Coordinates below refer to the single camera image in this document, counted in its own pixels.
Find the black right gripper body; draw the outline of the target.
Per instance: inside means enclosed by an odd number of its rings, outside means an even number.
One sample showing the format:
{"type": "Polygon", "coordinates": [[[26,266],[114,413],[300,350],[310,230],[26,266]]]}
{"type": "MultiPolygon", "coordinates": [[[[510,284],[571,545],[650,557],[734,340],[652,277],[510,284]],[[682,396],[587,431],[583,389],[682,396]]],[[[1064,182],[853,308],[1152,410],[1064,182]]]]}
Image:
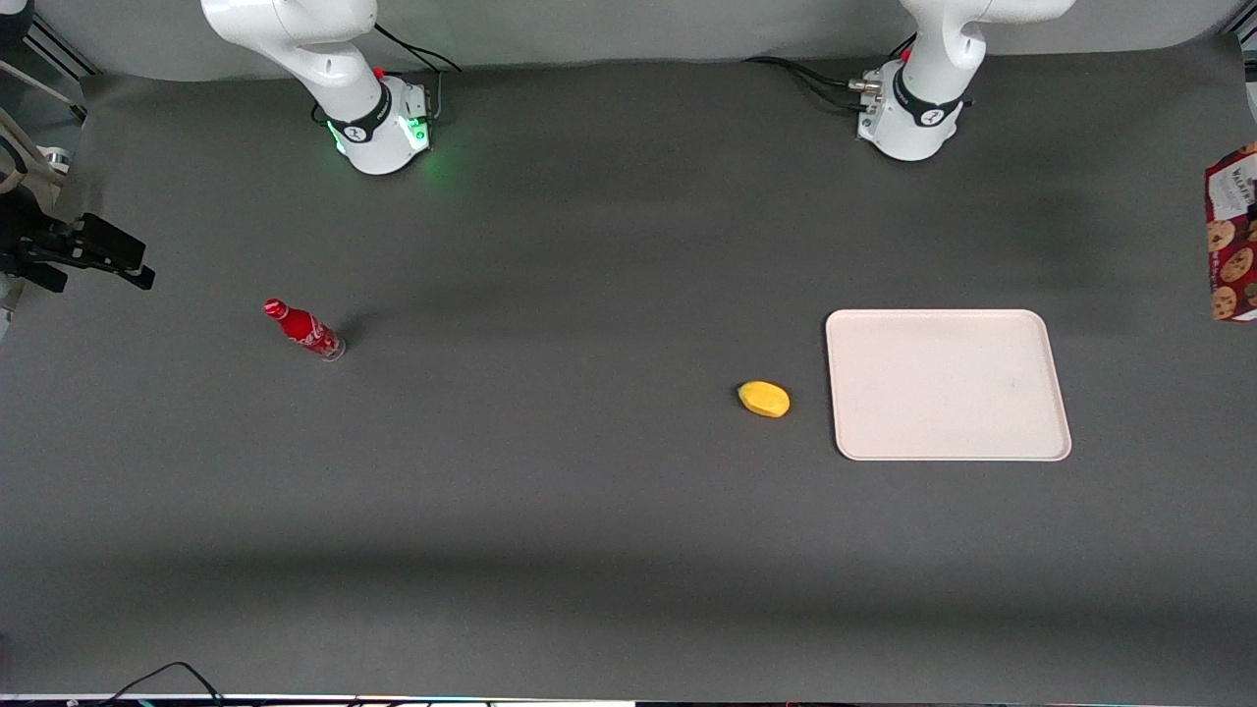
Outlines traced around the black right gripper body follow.
{"type": "Polygon", "coordinates": [[[1,198],[1,270],[26,279],[50,294],[67,291],[68,276],[57,263],[72,260],[72,233],[82,226],[82,215],[60,220],[44,213],[31,195],[1,198]]]}

